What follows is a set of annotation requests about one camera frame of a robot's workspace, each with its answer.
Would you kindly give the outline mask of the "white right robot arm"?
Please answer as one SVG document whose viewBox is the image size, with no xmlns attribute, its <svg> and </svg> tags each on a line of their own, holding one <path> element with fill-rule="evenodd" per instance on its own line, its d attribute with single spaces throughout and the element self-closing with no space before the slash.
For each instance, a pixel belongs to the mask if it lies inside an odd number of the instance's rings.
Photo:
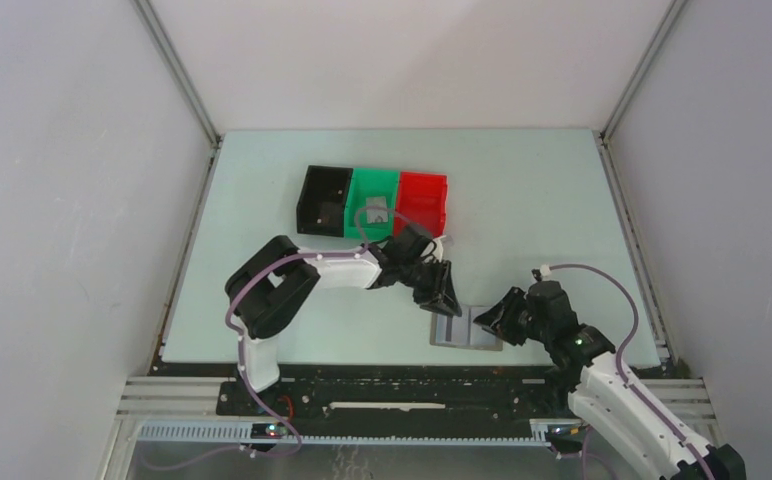
<svg viewBox="0 0 772 480">
<path fill-rule="evenodd" d="M 547 411 L 584 420 L 641 477 L 746 478 L 745 462 L 732 446 L 715 446 L 694 432 L 642 383 L 599 329 L 579 321 L 559 282 L 513 287 L 474 322 L 513 346 L 541 343 L 554 365 L 543 392 Z"/>
</svg>

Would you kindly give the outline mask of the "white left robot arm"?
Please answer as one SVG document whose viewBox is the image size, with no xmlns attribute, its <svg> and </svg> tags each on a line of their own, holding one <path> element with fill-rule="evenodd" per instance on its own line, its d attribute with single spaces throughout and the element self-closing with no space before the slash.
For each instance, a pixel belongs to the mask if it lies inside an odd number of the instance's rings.
<svg viewBox="0 0 772 480">
<path fill-rule="evenodd" d="M 285 235 L 269 240 L 224 286 L 229 301 L 224 322 L 237 335 L 237 372 L 245 383 L 240 404 L 254 416 L 274 411 L 278 336 L 318 289 L 374 290 L 400 283 L 421 309 L 461 315 L 452 264 L 443 251 L 441 240 L 416 223 L 350 250 L 303 249 Z"/>
</svg>

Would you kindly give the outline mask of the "beige leather card holder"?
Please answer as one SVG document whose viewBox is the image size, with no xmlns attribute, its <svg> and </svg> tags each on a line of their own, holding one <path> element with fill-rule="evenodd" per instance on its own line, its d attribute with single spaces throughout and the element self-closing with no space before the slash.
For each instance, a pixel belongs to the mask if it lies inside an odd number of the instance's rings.
<svg viewBox="0 0 772 480">
<path fill-rule="evenodd" d="M 431 321 L 430 344 L 436 347 L 478 351 L 502 351 L 503 341 L 486 332 L 474 320 L 490 306 L 462 305 L 462 316 L 434 314 Z"/>
</svg>

